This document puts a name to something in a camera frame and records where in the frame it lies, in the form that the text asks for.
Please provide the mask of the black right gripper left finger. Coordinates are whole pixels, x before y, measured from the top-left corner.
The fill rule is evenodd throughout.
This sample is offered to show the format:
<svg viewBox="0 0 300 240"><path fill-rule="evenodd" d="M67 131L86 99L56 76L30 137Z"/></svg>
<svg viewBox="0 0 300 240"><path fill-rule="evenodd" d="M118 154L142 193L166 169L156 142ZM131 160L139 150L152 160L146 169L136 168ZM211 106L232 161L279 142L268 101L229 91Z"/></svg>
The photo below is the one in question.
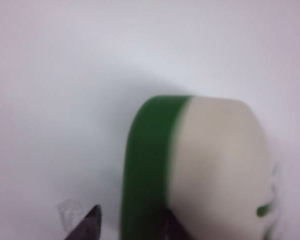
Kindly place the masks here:
<svg viewBox="0 0 300 240"><path fill-rule="evenodd" d="M78 225L66 236L65 240L99 240L102 231L102 209L95 205Z"/></svg>

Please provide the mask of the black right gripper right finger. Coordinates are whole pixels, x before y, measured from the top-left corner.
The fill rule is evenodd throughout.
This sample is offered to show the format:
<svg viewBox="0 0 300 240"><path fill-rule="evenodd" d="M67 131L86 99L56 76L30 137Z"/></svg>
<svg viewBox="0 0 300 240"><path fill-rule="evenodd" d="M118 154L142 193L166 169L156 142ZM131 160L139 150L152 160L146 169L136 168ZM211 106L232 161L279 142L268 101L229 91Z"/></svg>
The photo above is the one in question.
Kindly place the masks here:
<svg viewBox="0 0 300 240"><path fill-rule="evenodd" d="M170 209L165 210L165 239L166 240L192 240L192 236L186 231Z"/></svg>

